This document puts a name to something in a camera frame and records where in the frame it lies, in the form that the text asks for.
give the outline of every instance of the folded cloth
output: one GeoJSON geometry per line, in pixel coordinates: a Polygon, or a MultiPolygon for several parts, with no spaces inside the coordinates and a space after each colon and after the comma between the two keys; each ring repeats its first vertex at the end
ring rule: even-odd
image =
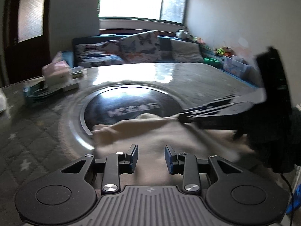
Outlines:
{"type": "Polygon", "coordinates": [[[168,173],[165,145],[171,145],[177,153],[191,153],[199,159],[219,155],[232,162],[253,153],[246,145],[246,137],[233,142],[230,141],[232,131],[198,130],[194,124],[180,124],[177,116],[160,118],[146,113],[135,120],[120,121],[112,126],[94,126],[93,134],[100,157],[119,151],[127,152],[131,144],[138,144],[135,173],[121,175],[122,186],[180,185],[182,175],[168,173]]]}

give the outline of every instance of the brown wooden door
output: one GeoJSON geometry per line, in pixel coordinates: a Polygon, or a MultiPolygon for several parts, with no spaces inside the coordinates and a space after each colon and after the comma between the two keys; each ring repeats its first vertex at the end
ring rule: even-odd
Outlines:
{"type": "Polygon", "coordinates": [[[3,40],[9,82],[42,75],[50,63],[49,0],[6,0],[3,40]]]}

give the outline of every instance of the wire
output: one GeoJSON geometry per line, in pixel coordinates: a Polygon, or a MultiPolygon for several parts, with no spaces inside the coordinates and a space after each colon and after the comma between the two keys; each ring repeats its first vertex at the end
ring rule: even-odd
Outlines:
{"type": "Polygon", "coordinates": [[[290,215],[290,226],[292,226],[292,224],[293,224],[293,217],[294,217],[294,195],[293,195],[293,190],[292,190],[292,187],[291,187],[290,183],[288,182],[288,180],[283,176],[283,173],[281,173],[281,178],[288,185],[288,188],[290,190],[290,196],[292,198],[291,199],[291,202],[292,202],[292,213],[290,215]]]}

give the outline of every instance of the butterfly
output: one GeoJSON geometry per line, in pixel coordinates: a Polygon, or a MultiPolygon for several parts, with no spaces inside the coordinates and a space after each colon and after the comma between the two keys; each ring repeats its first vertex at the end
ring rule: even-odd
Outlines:
{"type": "Polygon", "coordinates": [[[148,34],[148,35],[146,36],[146,38],[144,38],[144,37],[138,35],[138,39],[140,40],[141,46],[144,45],[144,42],[145,42],[145,41],[147,41],[149,44],[151,44],[151,38],[150,38],[150,36],[151,36],[151,35],[148,34]]]}
{"type": "Polygon", "coordinates": [[[122,50],[125,53],[132,53],[136,51],[136,41],[133,41],[130,46],[127,45],[121,45],[122,50]]]}
{"type": "Polygon", "coordinates": [[[145,53],[145,54],[154,54],[156,50],[157,50],[157,49],[156,49],[155,47],[153,47],[153,48],[150,49],[150,50],[141,50],[141,53],[145,53]]]}

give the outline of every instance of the couch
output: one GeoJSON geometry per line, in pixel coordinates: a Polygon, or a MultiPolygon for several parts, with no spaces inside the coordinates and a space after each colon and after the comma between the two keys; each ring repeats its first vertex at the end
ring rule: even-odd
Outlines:
{"type": "MultiPolygon", "coordinates": [[[[74,38],[72,40],[72,51],[64,51],[63,58],[71,68],[77,67],[79,62],[77,61],[77,58],[74,56],[76,52],[76,45],[95,44],[95,43],[105,42],[108,40],[119,40],[122,37],[129,36],[129,35],[130,34],[103,34],[103,35],[90,36],[90,37],[74,38]]],[[[156,61],[156,63],[177,63],[171,56],[172,46],[170,40],[171,39],[182,40],[182,39],[176,37],[169,37],[169,36],[158,36],[158,39],[160,42],[162,59],[156,61]]],[[[202,55],[201,45],[196,41],[189,41],[189,42],[198,44],[200,48],[200,53],[202,55]]]]}

